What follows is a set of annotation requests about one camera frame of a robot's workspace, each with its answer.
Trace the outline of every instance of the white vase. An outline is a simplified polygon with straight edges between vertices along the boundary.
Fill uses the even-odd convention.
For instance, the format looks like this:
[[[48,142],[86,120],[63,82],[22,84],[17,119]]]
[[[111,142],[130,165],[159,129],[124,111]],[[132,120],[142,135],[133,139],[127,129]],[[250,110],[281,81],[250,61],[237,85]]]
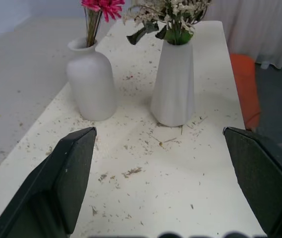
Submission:
[[[186,124],[194,113],[194,72],[191,41],[174,46],[164,41],[151,111],[166,126]]]
[[[68,63],[67,76],[80,113],[87,120],[105,120],[117,107],[110,61],[95,50],[96,45],[87,48],[86,38],[68,44],[78,57]]]

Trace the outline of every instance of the orange chair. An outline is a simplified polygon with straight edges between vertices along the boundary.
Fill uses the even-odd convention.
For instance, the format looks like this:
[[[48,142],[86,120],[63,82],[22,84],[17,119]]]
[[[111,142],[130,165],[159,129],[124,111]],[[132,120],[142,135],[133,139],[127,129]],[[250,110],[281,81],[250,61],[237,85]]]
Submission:
[[[254,130],[260,121],[260,104],[255,82],[255,62],[248,56],[230,54],[244,125]]]

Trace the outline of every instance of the pink gerbera daisy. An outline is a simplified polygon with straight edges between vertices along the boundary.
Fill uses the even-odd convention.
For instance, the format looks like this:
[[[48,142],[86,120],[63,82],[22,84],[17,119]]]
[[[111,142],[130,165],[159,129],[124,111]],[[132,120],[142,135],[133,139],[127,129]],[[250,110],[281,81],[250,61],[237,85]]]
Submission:
[[[118,12],[122,11],[122,7],[119,5],[124,4],[124,0],[100,0],[99,3],[106,22],[109,22],[108,15],[110,15],[113,20],[115,20],[115,16],[121,18]]]
[[[105,16],[106,22],[109,22],[109,15],[113,20],[115,16],[121,18],[121,15],[118,13],[122,11],[122,7],[119,5],[124,4],[124,0],[82,0],[81,5],[91,9],[93,11],[101,10]]]
[[[93,11],[99,11],[101,9],[98,0],[82,0],[81,5]]]

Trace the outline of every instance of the table surface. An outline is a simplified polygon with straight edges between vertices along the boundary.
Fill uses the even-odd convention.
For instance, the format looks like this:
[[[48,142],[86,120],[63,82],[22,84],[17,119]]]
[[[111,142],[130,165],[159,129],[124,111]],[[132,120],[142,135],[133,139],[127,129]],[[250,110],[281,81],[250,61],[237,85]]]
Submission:
[[[135,32],[134,23],[118,21],[97,46],[113,67],[117,112],[106,121],[84,120],[66,84],[1,164],[0,214],[50,147],[72,131],[95,126],[87,192],[72,238],[156,237],[166,231],[183,237],[263,235],[222,135],[225,126],[244,128],[222,23],[200,22],[195,29],[191,121],[170,128],[153,118],[149,102],[163,42],[151,34],[132,46],[125,36]],[[134,168],[141,171],[123,175]],[[99,181],[101,175],[107,176]]]

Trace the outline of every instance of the dried flower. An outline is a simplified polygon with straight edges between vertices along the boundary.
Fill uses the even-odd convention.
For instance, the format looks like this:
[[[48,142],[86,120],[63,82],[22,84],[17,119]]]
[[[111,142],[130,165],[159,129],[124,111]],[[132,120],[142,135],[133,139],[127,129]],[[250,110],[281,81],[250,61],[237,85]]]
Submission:
[[[193,25],[202,20],[210,3],[211,0],[142,0],[141,4],[129,8],[124,17],[124,21],[134,19],[136,25],[144,25],[128,36],[128,40],[135,45],[145,33],[158,31],[157,22],[160,21],[166,26],[156,34],[157,38],[173,45],[186,44],[194,33]]]

